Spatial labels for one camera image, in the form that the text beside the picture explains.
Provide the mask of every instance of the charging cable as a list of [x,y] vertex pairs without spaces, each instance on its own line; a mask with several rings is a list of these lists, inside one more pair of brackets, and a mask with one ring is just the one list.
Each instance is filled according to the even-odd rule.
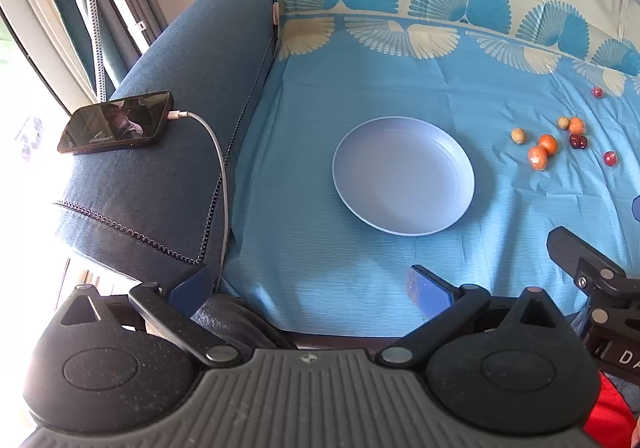
[[214,289],[215,292],[218,292],[218,289],[220,288],[220,281],[222,280],[222,268],[225,265],[226,244],[229,239],[229,199],[228,199],[228,193],[226,190],[225,157],[222,153],[222,148],[220,147],[220,143],[216,138],[216,134],[213,132],[209,124],[207,124],[207,122],[202,117],[191,112],[179,111],[179,110],[172,110],[166,116],[167,119],[182,119],[184,117],[191,117],[192,119],[195,119],[200,124],[202,124],[204,128],[206,128],[207,132],[209,132],[209,135],[211,136],[211,140],[213,141],[213,144],[216,147],[216,152],[218,153],[218,160],[220,161],[220,176],[222,177],[222,203],[225,209],[225,232],[222,235],[222,249],[220,250],[220,272],[218,273],[218,277],[216,278],[216,286]]

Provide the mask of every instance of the white cable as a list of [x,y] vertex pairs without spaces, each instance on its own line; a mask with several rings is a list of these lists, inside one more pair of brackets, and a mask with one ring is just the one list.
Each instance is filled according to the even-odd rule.
[[94,51],[95,92],[98,98],[98,102],[103,102],[107,100],[107,89],[104,82],[102,39],[100,37],[98,3],[96,0],[86,0],[86,14],[89,25],[89,36],[91,36],[91,45]]
[[178,111],[172,110],[166,116],[167,119],[182,119],[183,117],[191,117],[198,121],[200,124],[204,126],[204,128],[209,132],[211,136],[211,140],[213,141],[214,146],[216,147],[216,152],[218,153],[218,161],[220,162],[220,176],[222,178],[222,203],[225,210],[225,231],[222,235],[222,249],[220,250],[220,272],[218,273],[218,277],[216,278],[215,284],[215,292],[218,292],[220,288],[220,281],[222,280],[222,268],[225,265],[225,254],[226,254],[226,243],[229,239],[229,198],[226,189],[226,171],[225,171],[225,156],[222,153],[222,148],[220,147],[220,143],[216,138],[216,134],[213,132],[211,127],[207,124],[207,122],[192,112],[186,111]]

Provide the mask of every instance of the red cherry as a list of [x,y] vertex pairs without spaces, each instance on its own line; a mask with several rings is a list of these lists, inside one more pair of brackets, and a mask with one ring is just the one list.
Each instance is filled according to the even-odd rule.
[[569,136],[569,144],[571,145],[571,148],[577,150],[580,147],[580,134],[572,133]]
[[615,166],[618,164],[618,156],[615,152],[606,152],[602,159],[607,166]]

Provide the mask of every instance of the orange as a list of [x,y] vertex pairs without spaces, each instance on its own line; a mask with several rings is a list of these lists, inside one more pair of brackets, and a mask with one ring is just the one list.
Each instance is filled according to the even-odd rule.
[[534,170],[544,170],[546,168],[546,152],[542,146],[532,146],[529,148],[529,164]]
[[584,122],[579,117],[572,117],[569,120],[569,133],[584,133]]
[[547,157],[551,157],[551,155],[558,151],[558,141],[548,133],[540,136],[540,139],[538,139],[538,146],[542,146],[545,149]]

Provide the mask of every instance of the bird pattern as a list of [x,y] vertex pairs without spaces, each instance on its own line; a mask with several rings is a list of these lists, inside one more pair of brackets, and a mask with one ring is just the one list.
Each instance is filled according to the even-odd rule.
[[591,63],[613,68],[629,76],[640,74],[640,54],[633,42],[626,39],[605,40],[591,58]]
[[452,28],[411,24],[404,30],[397,21],[384,18],[346,17],[345,27],[372,50],[418,60],[449,54],[460,38]]
[[480,48],[499,62],[532,72],[533,74],[549,74],[558,66],[560,56],[543,49],[527,47],[502,38],[495,38],[487,34],[467,31],[466,34],[476,38]]
[[580,60],[574,61],[574,68],[578,74],[587,78],[589,82],[602,87],[607,94],[620,97],[625,93],[626,76],[619,70],[593,65]]
[[573,5],[551,0],[536,5],[520,23],[516,38],[559,50],[578,59],[589,53],[589,26]]
[[282,45],[278,60],[288,58],[292,54],[306,54],[319,49],[329,41],[334,28],[332,16],[287,20],[280,35]]

